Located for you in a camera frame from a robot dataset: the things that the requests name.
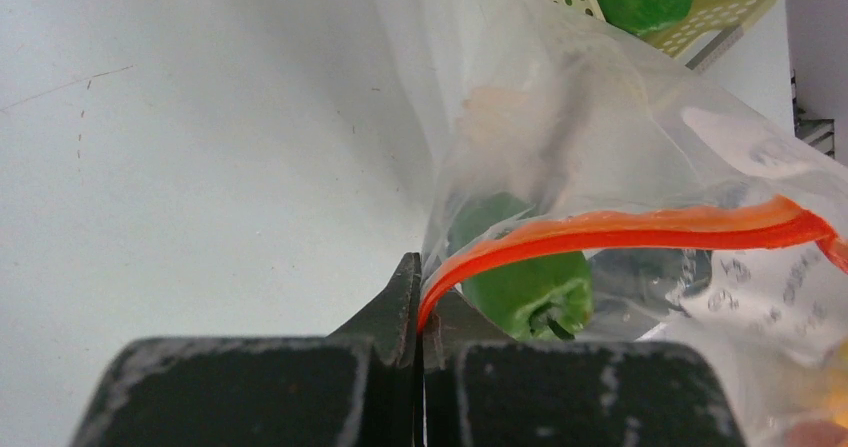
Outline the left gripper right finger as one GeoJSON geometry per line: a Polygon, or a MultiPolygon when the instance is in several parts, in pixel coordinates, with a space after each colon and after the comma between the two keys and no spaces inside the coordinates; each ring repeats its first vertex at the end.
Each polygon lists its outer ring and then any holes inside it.
{"type": "Polygon", "coordinates": [[[421,333],[431,446],[742,446],[706,359],[673,342],[509,338],[460,294],[421,333]]]}

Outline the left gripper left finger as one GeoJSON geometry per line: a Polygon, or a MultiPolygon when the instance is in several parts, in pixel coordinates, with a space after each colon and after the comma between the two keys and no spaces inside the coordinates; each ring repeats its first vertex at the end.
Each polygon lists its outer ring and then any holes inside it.
{"type": "Polygon", "coordinates": [[[105,369],[75,446],[419,446],[421,261],[322,337],[147,337],[105,369]]]}

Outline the green bell pepper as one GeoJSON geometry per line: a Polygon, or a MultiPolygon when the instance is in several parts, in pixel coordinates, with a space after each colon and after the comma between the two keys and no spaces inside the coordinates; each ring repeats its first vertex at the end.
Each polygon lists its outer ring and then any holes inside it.
{"type": "MultiPolygon", "coordinates": [[[[449,229],[448,253],[501,221],[535,215],[534,207],[508,193],[471,200],[449,229]]],[[[581,252],[503,265],[462,281],[460,288],[472,305],[519,341],[570,341],[594,311],[590,267],[581,252]]]]}

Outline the clear zip top bag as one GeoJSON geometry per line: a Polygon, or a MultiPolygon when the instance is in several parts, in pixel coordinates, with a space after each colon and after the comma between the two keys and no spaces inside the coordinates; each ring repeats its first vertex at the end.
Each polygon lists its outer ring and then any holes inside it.
{"type": "Polygon", "coordinates": [[[638,38],[551,0],[375,0],[436,170],[422,331],[460,283],[584,254],[594,311],[570,341],[682,340],[723,376],[752,446],[847,442],[847,171],[638,38]],[[606,36],[638,91],[590,137],[576,182],[523,200],[456,179],[456,120],[480,58],[516,40],[606,36]],[[469,201],[536,209],[448,253],[469,201]]]}

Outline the white oyster mushroom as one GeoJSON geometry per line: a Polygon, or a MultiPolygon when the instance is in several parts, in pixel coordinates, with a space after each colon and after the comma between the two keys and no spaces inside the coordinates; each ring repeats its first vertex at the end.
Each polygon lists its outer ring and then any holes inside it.
{"type": "Polygon", "coordinates": [[[638,89],[606,36],[516,40],[480,58],[446,166],[459,182],[557,198],[575,184],[590,137],[638,89]]]}

